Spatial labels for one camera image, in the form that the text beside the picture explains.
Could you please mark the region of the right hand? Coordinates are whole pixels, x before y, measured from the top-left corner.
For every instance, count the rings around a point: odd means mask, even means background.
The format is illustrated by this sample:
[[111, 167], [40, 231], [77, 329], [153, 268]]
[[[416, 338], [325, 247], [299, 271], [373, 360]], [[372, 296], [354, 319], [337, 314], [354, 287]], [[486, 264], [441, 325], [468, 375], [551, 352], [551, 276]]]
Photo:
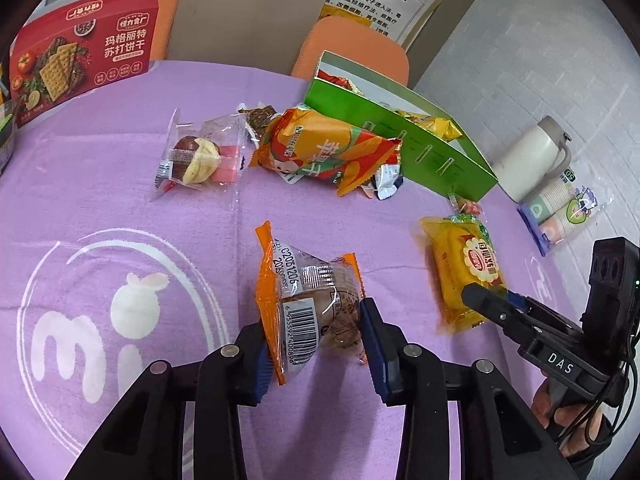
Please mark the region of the right hand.
[[[544, 428], [549, 426], [550, 415], [553, 412], [553, 420], [559, 426], [566, 428], [570, 426], [572, 422], [578, 419], [578, 416], [585, 408], [585, 405], [571, 405], [564, 406], [564, 408], [557, 408], [552, 410], [552, 399], [549, 393], [550, 380], [548, 377], [544, 378], [544, 382], [537, 389], [532, 405], [534, 416], [541, 423]], [[589, 441], [595, 441], [600, 431], [602, 424], [603, 412], [602, 408], [598, 408], [589, 422], [583, 422], [578, 429], [561, 445], [560, 451], [565, 458], [572, 457], [579, 452], [588, 450], [590, 448]]]

